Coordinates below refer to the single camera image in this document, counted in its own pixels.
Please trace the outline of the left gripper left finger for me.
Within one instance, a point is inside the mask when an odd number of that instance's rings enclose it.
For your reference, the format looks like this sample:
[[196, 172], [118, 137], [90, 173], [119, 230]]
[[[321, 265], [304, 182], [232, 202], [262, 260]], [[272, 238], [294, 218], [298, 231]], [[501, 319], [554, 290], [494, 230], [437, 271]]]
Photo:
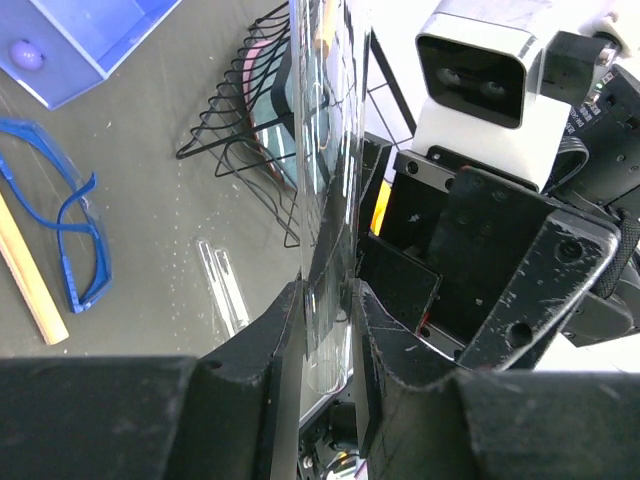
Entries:
[[200, 357], [1, 363], [5, 479], [292, 479], [302, 284]]

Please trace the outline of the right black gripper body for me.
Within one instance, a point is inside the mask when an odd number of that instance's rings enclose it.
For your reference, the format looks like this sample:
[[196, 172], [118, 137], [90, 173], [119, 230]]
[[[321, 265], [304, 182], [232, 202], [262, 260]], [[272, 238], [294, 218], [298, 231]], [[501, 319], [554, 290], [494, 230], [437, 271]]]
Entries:
[[468, 369], [530, 368], [557, 335], [577, 347], [639, 328], [639, 223], [433, 147], [401, 151], [358, 277], [416, 336]]

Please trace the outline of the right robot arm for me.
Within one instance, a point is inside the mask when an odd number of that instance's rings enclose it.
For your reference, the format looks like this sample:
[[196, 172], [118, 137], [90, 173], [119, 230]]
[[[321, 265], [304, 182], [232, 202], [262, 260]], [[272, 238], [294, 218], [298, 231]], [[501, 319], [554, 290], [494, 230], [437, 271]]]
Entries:
[[401, 357], [507, 369], [636, 334], [639, 84], [613, 38], [439, 13], [416, 47], [427, 98], [361, 270]]

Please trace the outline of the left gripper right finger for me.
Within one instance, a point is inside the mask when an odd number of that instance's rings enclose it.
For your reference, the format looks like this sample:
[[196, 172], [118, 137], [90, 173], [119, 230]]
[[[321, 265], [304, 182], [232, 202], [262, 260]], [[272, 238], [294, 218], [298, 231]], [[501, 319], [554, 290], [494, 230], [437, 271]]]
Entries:
[[635, 479], [639, 377], [467, 371], [352, 303], [358, 446], [372, 479]]

